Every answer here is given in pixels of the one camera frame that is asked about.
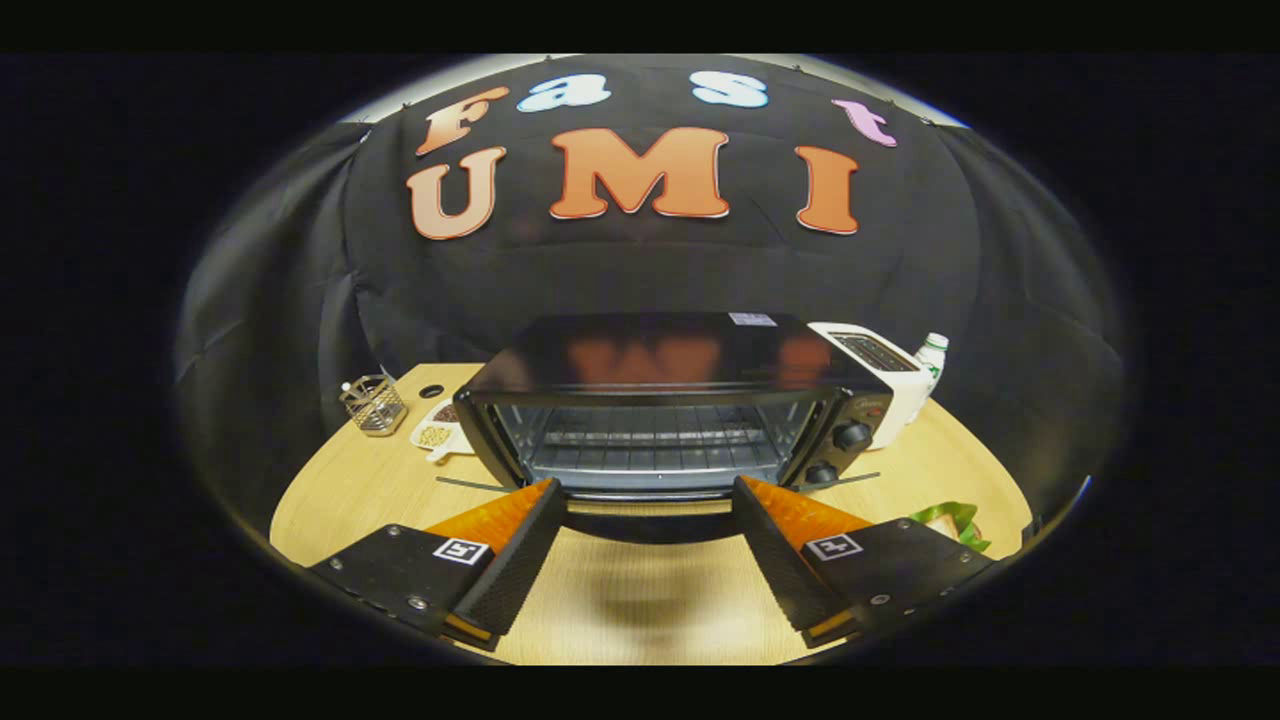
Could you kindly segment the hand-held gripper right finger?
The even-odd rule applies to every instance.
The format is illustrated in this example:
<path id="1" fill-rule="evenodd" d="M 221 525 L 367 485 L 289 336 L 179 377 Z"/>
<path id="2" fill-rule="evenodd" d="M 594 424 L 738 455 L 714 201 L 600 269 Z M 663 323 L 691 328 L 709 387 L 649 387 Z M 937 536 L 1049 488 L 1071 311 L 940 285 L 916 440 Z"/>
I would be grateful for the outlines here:
<path id="1" fill-rule="evenodd" d="M 750 477 L 733 483 L 733 519 L 810 648 L 886 638 L 993 566 L 913 519 L 872 524 Z"/>

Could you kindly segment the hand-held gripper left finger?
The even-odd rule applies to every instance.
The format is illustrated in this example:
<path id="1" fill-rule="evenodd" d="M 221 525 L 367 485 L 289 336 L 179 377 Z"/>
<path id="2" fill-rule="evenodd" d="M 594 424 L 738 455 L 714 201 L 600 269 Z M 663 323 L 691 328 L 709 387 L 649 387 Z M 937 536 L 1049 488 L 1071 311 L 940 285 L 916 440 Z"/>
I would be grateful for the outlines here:
<path id="1" fill-rule="evenodd" d="M 390 524 L 310 568 L 357 601 L 431 635 L 494 650 L 564 520 L 557 479 L 426 530 Z"/>

